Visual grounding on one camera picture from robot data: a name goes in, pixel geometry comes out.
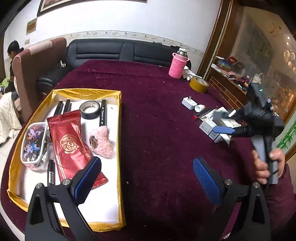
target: red sleeve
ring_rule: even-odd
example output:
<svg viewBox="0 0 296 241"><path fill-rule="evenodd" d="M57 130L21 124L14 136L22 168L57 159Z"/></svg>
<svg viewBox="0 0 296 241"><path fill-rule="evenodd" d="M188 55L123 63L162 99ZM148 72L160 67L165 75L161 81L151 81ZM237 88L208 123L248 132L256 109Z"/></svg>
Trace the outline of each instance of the red sleeve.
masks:
<svg viewBox="0 0 296 241"><path fill-rule="evenodd" d="M286 229L289 227L291 232L296 233L296 200L288 164L285 164L279 183L268 187L265 198L272 232L280 235L283 230L287 232Z"/></svg>

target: pink cloth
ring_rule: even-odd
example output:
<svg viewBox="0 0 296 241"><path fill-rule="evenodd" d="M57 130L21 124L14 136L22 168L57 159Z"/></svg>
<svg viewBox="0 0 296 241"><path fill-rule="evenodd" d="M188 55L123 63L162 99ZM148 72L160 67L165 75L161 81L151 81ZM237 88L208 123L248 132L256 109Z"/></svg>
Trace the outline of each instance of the pink cloth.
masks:
<svg viewBox="0 0 296 241"><path fill-rule="evenodd" d="M107 126L100 126L98 129L91 131L91 136L95 137L97 146L93 148L89 139L90 149L100 156L105 158L110 157L112 154L112 145L109 141L109 128Z"/></svg>

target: white wall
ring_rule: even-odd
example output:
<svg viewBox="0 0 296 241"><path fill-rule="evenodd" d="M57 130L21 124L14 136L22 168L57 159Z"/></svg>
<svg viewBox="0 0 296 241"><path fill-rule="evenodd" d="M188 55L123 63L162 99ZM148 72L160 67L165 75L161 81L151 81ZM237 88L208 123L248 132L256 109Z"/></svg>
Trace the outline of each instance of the white wall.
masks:
<svg viewBox="0 0 296 241"><path fill-rule="evenodd" d="M27 39L30 39L31 45L56 36L83 31L119 30L151 34L204 52L220 6L220 0L82 2L38 17L36 31L26 36L27 22L36 18L40 1L32 0L17 14L5 32L4 59L8 66L6 50L13 40L24 46Z"/></svg>

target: maroon tablecloth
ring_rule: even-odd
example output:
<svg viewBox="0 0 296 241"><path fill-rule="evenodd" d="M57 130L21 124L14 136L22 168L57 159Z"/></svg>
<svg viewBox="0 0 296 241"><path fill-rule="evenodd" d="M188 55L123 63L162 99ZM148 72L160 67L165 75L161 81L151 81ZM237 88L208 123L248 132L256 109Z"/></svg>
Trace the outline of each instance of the maroon tablecloth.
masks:
<svg viewBox="0 0 296 241"><path fill-rule="evenodd" d="M224 141L214 143L199 129L201 121L192 119L194 111L181 104L191 95L207 108L227 107L217 90L198 93L187 81L169 77L168 71L150 64L93 60L55 87L122 92L120 164L127 226L97 233L102 241L193 240L215 208L193 173L192 161L197 156L224 178L251 182L250 140L237 138L229 147ZM26 213L6 193L9 163L10 159L3 174L1 203L12 222L24 231Z"/></svg>

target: printed logo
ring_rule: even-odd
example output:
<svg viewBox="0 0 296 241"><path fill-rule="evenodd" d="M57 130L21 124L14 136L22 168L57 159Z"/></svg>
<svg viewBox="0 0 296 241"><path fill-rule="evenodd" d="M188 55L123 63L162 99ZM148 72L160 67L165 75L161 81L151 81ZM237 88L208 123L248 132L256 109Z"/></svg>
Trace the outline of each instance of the printed logo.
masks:
<svg viewBox="0 0 296 241"><path fill-rule="evenodd" d="M62 139L59 141L60 146L65 150L65 153L70 154L74 153L77 148L77 141L75 136L72 135L64 135Z"/></svg>

